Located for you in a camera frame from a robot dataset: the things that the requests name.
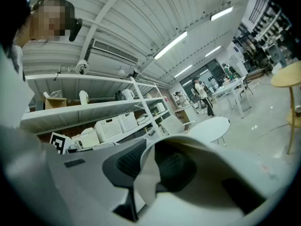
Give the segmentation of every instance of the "fluorescent light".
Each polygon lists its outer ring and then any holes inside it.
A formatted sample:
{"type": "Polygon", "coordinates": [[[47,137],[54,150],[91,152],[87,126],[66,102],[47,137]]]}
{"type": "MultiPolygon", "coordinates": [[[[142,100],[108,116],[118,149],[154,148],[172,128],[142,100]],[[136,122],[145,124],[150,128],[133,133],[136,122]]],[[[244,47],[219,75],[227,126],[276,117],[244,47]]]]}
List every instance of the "fluorescent light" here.
{"type": "Polygon", "coordinates": [[[160,59],[162,57],[162,55],[164,55],[168,50],[170,50],[174,45],[176,45],[179,41],[184,39],[186,36],[187,36],[187,31],[184,31],[178,37],[176,37],[174,40],[172,40],[169,44],[167,44],[161,51],[159,51],[155,55],[154,59],[155,60],[160,59]]]}
{"type": "Polygon", "coordinates": [[[206,69],[204,72],[200,73],[199,75],[202,75],[202,74],[206,73],[207,71],[208,71],[208,69],[206,69]]]}
{"type": "Polygon", "coordinates": [[[214,53],[216,50],[220,49],[221,46],[218,46],[217,48],[215,48],[214,50],[212,50],[211,52],[209,52],[208,54],[205,55],[205,58],[209,55],[211,55],[212,53],[214,53]]]}
{"type": "Polygon", "coordinates": [[[220,11],[216,14],[213,14],[213,15],[210,16],[210,20],[213,21],[213,20],[215,20],[215,19],[231,12],[232,10],[233,10],[233,7],[230,7],[230,8],[227,8],[227,9],[223,10],[223,11],[220,11]]]}
{"type": "Polygon", "coordinates": [[[189,84],[189,83],[191,83],[191,81],[186,82],[185,84],[183,84],[183,86],[185,86],[185,85],[187,85],[187,84],[189,84]]]}
{"type": "Polygon", "coordinates": [[[186,69],[183,69],[181,72],[179,72],[175,77],[178,77],[181,73],[184,73],[186,70],[188,70],[192,65],[189,65],[186,69]]]}

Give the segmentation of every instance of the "white box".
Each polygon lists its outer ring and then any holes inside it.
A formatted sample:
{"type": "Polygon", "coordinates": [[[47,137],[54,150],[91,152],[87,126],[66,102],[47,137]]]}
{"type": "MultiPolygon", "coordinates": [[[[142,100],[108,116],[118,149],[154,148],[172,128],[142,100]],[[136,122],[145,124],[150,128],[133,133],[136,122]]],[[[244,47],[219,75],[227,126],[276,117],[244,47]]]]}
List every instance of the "white box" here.
{"type": "Polygon", "coordinates": [[[156,104],[155,107],[157,108],[159,113],[164,112],[166,110],[162,102],[156,104]]]}
{"type": "Polygon", "coordinates": [[[80,135],[72,137],[72,140],[74,142],[77,140],[81,141],[83,148],[89,148],[99,144],[97,133],[93,128],[87,128],[83,130],[80,135]]]}

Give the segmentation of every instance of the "desk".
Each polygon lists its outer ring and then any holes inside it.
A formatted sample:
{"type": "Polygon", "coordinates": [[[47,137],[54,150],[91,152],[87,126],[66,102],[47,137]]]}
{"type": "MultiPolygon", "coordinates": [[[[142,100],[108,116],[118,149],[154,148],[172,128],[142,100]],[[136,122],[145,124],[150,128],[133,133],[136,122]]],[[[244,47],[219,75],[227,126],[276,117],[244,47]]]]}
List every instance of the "desk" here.
{"type": "Polygon", "coordinates": [[[214,117],[209,120],[205,120],[194,126],[188,135],[203,142],[213,142],[222,138],[230,127],[230,121],[226,117],[214,117]]]}
{"type": "Polygon", "coordinates": [[[196,112],[192,108],[192,105],[188,105],[183,108],[177,109],[174,112],[183,124],[191,121],[196,121],[198,118],[196,112]]]}
{"type": "Polygon", "coordinates": [[[242,91],[245,92],[245,95],[246,95],[246,97],[248,99],[250,108],[252,107],[250,99],[249,99],[249,96],[246,93],[246,89],[245,89],[244,83],[243,83],[243,80],[245,79],[245,77],[246,76],[238,79],[237,81],[232,82],[231,84],[225,86],[225,88],[223,88],[223,89],[218,89],[215,93],[212,94],[212,96],[216,98],[218,106],[219,106],[219,100],[227,99],[232,109],[233,109],[233,105],[230,103],[229,97],[234,97],[235,101],[237,103],[238,110],[239,110],[239,113],[241,115],[241,118],[244,118],[244,113],[243,113],[243,110],[241,108],[241,105],[240,105],[240,102],[239,102],[239,99],[238,99],[238,95],[242,91]],[[225,93],[225,94],[222,97],[220,97],[219,99],[217,99],[217,96],[220,95],[220,94],[223,94],[223,93],[225,93]]]}

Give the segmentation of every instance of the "white storage basket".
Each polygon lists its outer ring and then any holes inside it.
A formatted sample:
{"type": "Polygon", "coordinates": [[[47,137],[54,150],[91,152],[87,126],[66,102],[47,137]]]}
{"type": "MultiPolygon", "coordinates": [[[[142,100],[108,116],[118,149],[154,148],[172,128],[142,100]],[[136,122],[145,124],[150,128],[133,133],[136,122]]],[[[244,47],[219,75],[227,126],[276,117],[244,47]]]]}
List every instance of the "white storage basket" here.
{"type": "Polygon", "coordinates": [[[134,112],[119,115],[118,118],[123,133],[138,126],[134,112]]]}
{"type": "Polygon", "coordinates": [[[96,122],[94,130],[96,130],[100,142],[105,142],[111,137],[122,134],[118,117],[96,122]]]}
{"type": "Polygon", "coordinates": [[[72,140],[74,142],[77,140],[81,141],[83,148],[93,147],[99,144],[97,133],[93,128],[87,128],[83,130],[80,135],[72,137],[72,140]]]}

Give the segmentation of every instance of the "ceiling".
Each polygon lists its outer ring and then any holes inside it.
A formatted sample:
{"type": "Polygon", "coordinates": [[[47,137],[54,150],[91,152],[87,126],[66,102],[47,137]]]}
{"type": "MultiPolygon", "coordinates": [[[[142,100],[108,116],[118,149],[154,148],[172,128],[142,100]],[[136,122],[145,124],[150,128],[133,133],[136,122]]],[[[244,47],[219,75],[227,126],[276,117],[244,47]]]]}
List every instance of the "ceiling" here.
{"type": "Polygon", "coordinates": [[[172,84],[174,76],[189,65],[196,70],[212,60],[231,42],[248,0],[68,0],[75,6],[75,16],[84,24],[76,40],[49,41],[45,45],[30,42],[23,48],[25,74],[53,73],[59,66],[75,66],[86,55],[91,39],[121,49],[139,59],[135,65],[104,52],[91,50],[88,62],[93,71],[117,75],[134,67],[143,77],[172,84]],[[211,14],[234,6],[231,13],[214,21],[211,14]],[[188,36],[166,52],[158,61],[152,57],[187,30],[188,36]],[[222,48],[205,55],[221,45],[222,48]]]}

